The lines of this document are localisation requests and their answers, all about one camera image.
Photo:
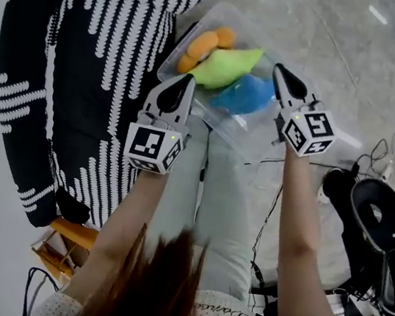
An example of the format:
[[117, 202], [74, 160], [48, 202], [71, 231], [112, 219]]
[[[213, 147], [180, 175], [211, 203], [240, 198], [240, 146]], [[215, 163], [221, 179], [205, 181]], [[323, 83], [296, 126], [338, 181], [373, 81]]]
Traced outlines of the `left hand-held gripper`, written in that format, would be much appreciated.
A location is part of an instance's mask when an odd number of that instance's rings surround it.
[[138, 170], [167, 174], [189, 138], [186, 120], [195, 89], [192, 74], [180, 74], [153, 88], [130, 123], [123, 156]]

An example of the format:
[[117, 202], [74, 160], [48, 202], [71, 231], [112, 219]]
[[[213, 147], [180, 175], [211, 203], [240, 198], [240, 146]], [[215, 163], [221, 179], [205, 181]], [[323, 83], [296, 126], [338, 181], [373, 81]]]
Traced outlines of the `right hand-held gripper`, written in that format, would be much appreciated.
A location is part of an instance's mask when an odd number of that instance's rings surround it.
[[279, 141], [290, 146], [298, 157], [325, 153], [336, 140], [332, 113], [283, 63], [275, 64], [272, 79], [282, 107], [276, 120]]

